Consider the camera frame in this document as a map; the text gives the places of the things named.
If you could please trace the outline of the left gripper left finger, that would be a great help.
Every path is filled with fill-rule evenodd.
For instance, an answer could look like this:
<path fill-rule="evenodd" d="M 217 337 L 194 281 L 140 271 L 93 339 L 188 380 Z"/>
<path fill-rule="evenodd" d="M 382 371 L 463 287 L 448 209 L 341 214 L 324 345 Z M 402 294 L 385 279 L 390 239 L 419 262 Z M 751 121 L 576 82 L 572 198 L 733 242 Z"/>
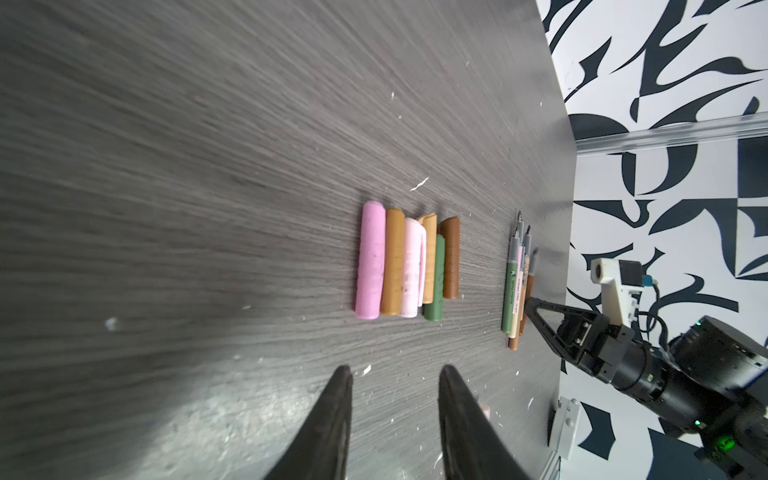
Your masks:
<path fill-rule="evenodd" d="M 285 453 L 265 479 L 346 478 L 353 374 L 336 368 Z"/>

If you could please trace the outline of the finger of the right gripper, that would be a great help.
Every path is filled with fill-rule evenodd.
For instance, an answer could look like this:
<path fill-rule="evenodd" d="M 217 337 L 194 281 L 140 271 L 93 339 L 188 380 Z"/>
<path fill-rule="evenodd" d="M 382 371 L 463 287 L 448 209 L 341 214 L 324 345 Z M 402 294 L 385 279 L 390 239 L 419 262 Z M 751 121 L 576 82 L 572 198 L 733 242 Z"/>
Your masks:
<path fill-rule="evenodd" d="M 579 363 L 589 347 L 590 331 L 600 318 L 598 312 L 531 297 L 525 314 L 545 343 L 561 359 Z"/>

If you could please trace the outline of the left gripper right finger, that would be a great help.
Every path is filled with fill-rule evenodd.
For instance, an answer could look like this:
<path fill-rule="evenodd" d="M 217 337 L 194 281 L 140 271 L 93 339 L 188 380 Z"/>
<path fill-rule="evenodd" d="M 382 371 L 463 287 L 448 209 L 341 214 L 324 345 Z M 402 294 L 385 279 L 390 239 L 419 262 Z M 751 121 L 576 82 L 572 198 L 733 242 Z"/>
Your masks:
<path fill-rule="evenodd" d="M 528 477 L 505 448 L 459 371 L 452 365 L 445 365 L 440 371 L 438 406 L 447 479 Z"/>

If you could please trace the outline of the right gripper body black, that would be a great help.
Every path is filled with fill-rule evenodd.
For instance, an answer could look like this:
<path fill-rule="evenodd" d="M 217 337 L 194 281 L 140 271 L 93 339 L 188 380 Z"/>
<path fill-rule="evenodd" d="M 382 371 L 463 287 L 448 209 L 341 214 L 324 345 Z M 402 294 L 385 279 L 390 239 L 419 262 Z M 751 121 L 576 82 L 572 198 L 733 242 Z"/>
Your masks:
<path fill-rule="evenodd" d="M 710 316 L 665 347 L 591 311 L 568 311 L 557 353 L 634 399 L 673 438 L 694 434 L 696 455 L 730 479 L 767 476 L 767 348 Z"/>

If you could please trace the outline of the light brown pen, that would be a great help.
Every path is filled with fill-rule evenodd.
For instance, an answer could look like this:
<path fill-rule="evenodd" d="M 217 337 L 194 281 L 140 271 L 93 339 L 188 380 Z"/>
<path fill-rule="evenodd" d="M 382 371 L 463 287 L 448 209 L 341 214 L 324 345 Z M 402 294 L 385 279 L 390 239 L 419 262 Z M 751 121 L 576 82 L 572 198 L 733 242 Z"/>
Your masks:
<path fill-rule="evenodd" d="M 523 270 L 523 283 L 522 283 L 522 298 L 521 298 L 521 317 L 520 317 L 520 331 L 523 331 L 525 322 L 525 302 L 527 298 L 527 283 L 530 270 L 530 258 L 532 255 L 532 234 L 531 225 L 528 225 L 523 238 L 523 244 L 525 249 L 524 256 L 524 270 Z"/>

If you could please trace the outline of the green pen cap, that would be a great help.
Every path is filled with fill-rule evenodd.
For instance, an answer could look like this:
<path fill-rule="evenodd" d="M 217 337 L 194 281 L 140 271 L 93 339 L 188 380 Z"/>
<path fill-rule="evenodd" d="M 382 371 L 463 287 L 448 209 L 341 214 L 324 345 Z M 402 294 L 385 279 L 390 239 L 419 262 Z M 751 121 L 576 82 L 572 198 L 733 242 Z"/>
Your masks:
<path fill-rule="evenodd" d="M 433 300 L 431 303 L 425 303 L 423 306 L 423 316 L 430 322 L 440 322 L 443 318 L 445 258 L 446 241 L 442 235 L 438 234 L 435 250 Z"/>

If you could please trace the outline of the light brown pen cap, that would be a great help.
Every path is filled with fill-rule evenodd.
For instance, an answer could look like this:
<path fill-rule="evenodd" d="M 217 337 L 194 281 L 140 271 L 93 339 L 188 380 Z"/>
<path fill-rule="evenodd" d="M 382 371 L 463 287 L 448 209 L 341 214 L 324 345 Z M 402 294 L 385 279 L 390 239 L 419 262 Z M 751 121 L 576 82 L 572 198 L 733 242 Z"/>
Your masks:
<path fill-rule="evenodd" d="M 400 313 L 402 298 L 405 215 L 397 208 L 386 210 L 385 265 L 380 313 L 395 316 Z"/>

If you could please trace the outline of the bright pink pen cap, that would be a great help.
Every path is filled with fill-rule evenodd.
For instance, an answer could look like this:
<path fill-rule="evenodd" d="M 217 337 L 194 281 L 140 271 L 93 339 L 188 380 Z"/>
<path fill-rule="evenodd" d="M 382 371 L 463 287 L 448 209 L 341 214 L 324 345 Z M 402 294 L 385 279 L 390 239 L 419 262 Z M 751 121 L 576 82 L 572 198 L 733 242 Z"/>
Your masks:
<path fill-rule="evenodd" d="M 385 265 L 386 210 L 377 201 L 363 206 L 355 314 L 362 320 L 377 319 L 380 312 Z"/>

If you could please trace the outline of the lilac cap brown pen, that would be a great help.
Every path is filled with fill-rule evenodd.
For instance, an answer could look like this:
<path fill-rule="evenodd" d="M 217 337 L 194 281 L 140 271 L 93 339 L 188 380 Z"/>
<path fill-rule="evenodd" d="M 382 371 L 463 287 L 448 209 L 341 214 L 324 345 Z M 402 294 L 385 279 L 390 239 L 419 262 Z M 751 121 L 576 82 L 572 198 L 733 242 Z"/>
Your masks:
<path fill-rule="evenodd" d="M 508 336 L 507 342 L 507 346 L 510 350 L 516 351 L 519 347 L 523 319 L 524 314 L 519 312 L 517 318 L 513 321 L 511 334 Z"/>

